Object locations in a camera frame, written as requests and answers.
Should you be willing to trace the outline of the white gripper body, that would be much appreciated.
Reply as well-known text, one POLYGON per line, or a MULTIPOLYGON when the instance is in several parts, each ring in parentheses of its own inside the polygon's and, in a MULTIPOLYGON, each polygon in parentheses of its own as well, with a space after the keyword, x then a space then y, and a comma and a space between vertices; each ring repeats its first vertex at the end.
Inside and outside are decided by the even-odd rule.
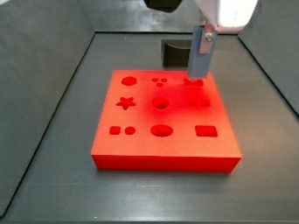
POLYGON ((239 32, 253 17, 258 0, 194 0, 218 32, 239 32))

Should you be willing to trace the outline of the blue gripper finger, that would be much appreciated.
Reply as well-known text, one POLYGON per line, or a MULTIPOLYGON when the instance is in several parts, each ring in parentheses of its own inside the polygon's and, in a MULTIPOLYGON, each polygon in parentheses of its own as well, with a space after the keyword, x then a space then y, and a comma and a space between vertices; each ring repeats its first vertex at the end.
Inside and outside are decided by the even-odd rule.
POLYGON ((211 24, 194 28, 187 69, 191 79, 206 78, 209 75, 215 41, 217 31, 211 24))

